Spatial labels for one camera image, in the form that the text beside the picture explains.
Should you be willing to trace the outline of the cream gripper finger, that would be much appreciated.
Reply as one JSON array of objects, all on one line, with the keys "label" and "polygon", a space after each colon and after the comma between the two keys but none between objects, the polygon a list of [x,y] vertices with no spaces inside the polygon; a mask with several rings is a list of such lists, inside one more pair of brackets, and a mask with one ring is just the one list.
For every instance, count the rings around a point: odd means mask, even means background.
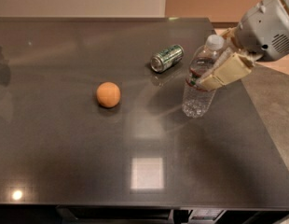
[{"label": "cream gripper finger", "polygon": [[224,32],[220,34],[228,43],[232,43],[234,45],[237,44],[236,38],[236,28],[227,28]]},{"label": "cream gripper finger", "polygon": [[251,55],[227,48],[196,85],[206,91],[217,90],[248,76],[254,67],[255,60]]}]

